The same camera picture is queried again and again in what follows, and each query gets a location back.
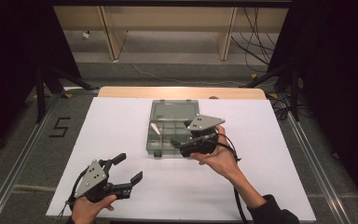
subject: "white table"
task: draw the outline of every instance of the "white table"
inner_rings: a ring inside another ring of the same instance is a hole
[[[110,169],[109,182],[128,183],[138,172],[144,179],[128,200],[114,202],[99,217],[125,220],[238,221],[233,188],[208,166],[191,159],[155,159],[146,139],[152,101],[94,98],[47,216],[57,216],[78,175],[94,159],[127,159]],[[267,100],[199,99],[200,113],[226,120],[223,126],[242,160],[240,168],[261,194],[273,194],[281,208],[301,221],[316,218],[293,165],[282,132]],[[252,219],[242,205],[248,219]],[[66,209],[65,216],[70,216]]]

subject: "human hand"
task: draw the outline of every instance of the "human hand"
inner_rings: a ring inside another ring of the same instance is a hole
[[[113,211],[114,208],[111,203],[116,199],[116,195],[110,195],[103,198],[100,202],[92,203],[86,197],[78,198],[72,211],[72,220],[75,224],[91,224],[104,208]]]
[[[215,129],[221,133],[218,135],[219,137],[217,141],[221,144],[229,146],[228,141],[224,136],[226,135],[225,129],[220,125],[216,125]],[[234,159],[234,155],[225,147],[217,146],[212,154],[207,155],[194,152],[190,154],[190,157],[199,161],[200,165],[209,165],[214,171],[227,179],[229,179],[232,175],[239,174],[241,172],[236,160]]]

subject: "plastic storage box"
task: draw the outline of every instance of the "plastic storage box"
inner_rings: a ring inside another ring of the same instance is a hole
[[[199,114],[197,100],[155,100],[152,103],[147,135],[147,153],[154,157],[181,155],[171,140],[187,143],[191,136],[185,126]]]

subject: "cable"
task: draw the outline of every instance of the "cable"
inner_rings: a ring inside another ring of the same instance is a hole
[[[259,87],[267,87],[267,86],[271,86],[273,84],[277,83],[277,81],[271,82],[269,84],[265,84],[265,85],[259,85]]]
[[[268,37],[269,41],[271,41],[271,44],[275,47],[276,44],[274,43],[274,41],[272,41],[271,37],[269,37],[269,33],[266,33],[266,36]]]
[[[259,48],[261,47],[260,45],[254,44],[254,43],[252,43],[251,41],[249,41],[248,39],[246,39],[245,36],[243,36],[242,33],[240,33],[240,35],[241,35],[242,39],[243,39],[244,41],[248,42],[250,45],[253,45],[253,46],[259,47]],[[274,49],[270,49],[270,48],[267,48],[267,47],[264,47],[264,49],[268,49],[268,50],[271,50],[271,51],[274,50]]]
[[[247,48],[249,48],[249,45],[252,42],[252,37],[253,37],[253,35],[255,35],[255,37],[257,38],[258,43],[259,43],[258,46],[260,47],[261,52],[263,53],[263,56],[264,56],[265,60],[266,61],[270,60],[270,57],[267,54],[265,47],[261,43],[261,40],[260,40],[260,37],[259,37],[259,34],[258,34],[258,25],[257,25],[258,7],[255,7],[255,24],[254,25],[252,25],[252,22],[251,22],[251,20],[250,20],[250,18],[248,16],[248,13],[246,12],[245,7],[243,8],[243,11],[244,11],[245,16],[246,16],[246,18],[247,18],[247,20],[248,20],[248,22],[249,22],[249,24],[250,24],[250,26],[252,28],[252,34],[251,34],[250,40],[248,42],[248,47]]]
[[[264,61],[263,59],[261,59],[260,57],[258,57],[256,54],[254,54],[253,52],[251,52],[250,50],[244,48],[242,45],[240,45],[235,39],[234,37],[231,37],[231,39],[238,45],[238,47],[240,47],[240,49],[243,49],[245,52],[249,53],[250,55],[254,56],[255,58],[257,58],[258,61],[264,63],[265,65],[269,65],[268,62]]]
[[[65,202],[65,204],[69,205],[71,210],[73,210],[74,204],[75,204],[75,201],[76,201],[75,193],[76,193],[77,185],[78,185],[81,177],[83,177],[83,175],[87,172],[88,169],[89,169],[89,167],[87,167],[82,173],[80,173],[79,177],[77,178],[77,180],[76,180],[76,182],[74,184],[74,187],[72,188],[71,195],[69,196],[68,200]]]
[[[290,111],[290,106],[284,101],[285,98],[288,98],[288,97],[284,97],[282,99],[272,99],[272,100],[275,100],[275,103],[272,104],[272,109],[274,110],[277,120],[287,119],[288,113]],[[277,103],[284,104],[284,107],[276,106]]]
[[[56,217],[54,224],[57,223],[57,221],[61,221],[62,220],[62,216],[63,216],[63,212],[65,211],[66,205],[68,205],[67,203],[63,206],[63,209],[61,210],[61,212],[58,214],[58,216]]]
[[[228,148],[232,153],[233,153],[233,156],[234,156],[234,159],[236,162],[240,161],[241,159],[238,159],[238,155],[237,155],[237,151],[234,147],[234,144],[232,144],[231,140],[225,136],[224,134],[222,133],[218,133],[218,135],[221,135],[221,136],[224,136],[228,142],[230,143],[231,147],[230,146],[227,146],[225,144],[218,144],[219,146],[223,146],[225,148]],[[241,199],[240,199],[240,194],[238,193],[238,191],[234,188],[234,196],[235,196],[235,202],[237,204],[237,207],[238,207],[238,211],[240,212],[240,216],[241,216],[241,219],[242,219],[242,223],[243,224],[248,224],[248,220],[246,219],[246,216],[245,214],[243,213],[243,209],[242,209],[242,205],[241,205]]]
[[[130,55],[130,53],[127,51],[126,47],[124,47],[124,44],[120,41],[120,39],[118,38],[118,35],[115,31],[115,36],[117,38],[117,41],[120,43],[121,47]],[[141,71],[133,62],[133,59],[130,55],[130,59],[132,62],[133,67],[135,68],[135,70],[137,70],[139,73],[156,78],[158,80],[163,80],[163,81],[173,81],[173,82],[178,82],[178,83],[183,83],[183,84],[203,84],[203,85],[221,85],[221,84],[237,84],[237,85],[246,85],[240,82],[236,82],[236,81],[223,81],[223,82],[204,82],[204,81],[182,81],[179,79],[174,79],[174,78],[164,78],[164,77],[157,77],[156,75],[153,75],[151,73],[147,73],[147,72],[143,72]]]

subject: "floor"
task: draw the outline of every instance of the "floor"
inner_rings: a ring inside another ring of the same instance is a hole
[[[82,31],[65,34],[83,80],[94,86],[238,87],[264,75],[267,69],[233,41],[227,60],[221,61],[212,33],[129,32],[125,48],[114,62],[102,32],[90,32],[86,39]],[[250,36],[235,34],[233,38],[246,47],[245,38]],[[269,54],[277,37],[278,34],[260,34]],[[260,47],[250,45],[248,50],[269,60],[270,55],[263,55]],[[275,80],[272,78],[258,88],[272,93]],[[12,183],[8,184],[6,198],[0,198],[0,223],[63,223],[45,214],[97,91],[78,90],[66,80],[62,80],[62,85],[67,89],[66,97],[48,95],[46,90],[49,116],[44,123],[35,124],[37,107],[31,92],[27,106],[7,131],[6,145],[0,147],[0,195],[5,194],[1,186],[8,180]],[[285,109],[290,94],[281,93],[281,100],[272,96],[268,94],[271,104],[282,109],[282,113],[277,112],[277,119],[316,223],[358,223],[358,190],[339,159],[332,156],[334,150],[312,118],[306,99],[300,95],[300,122],[296,122]],[[57,129],[59,119],[61,126],[69,128],[63,137],[54,137],[62,133]],[[19,166],[16,160],[20,158],[23,161]]]

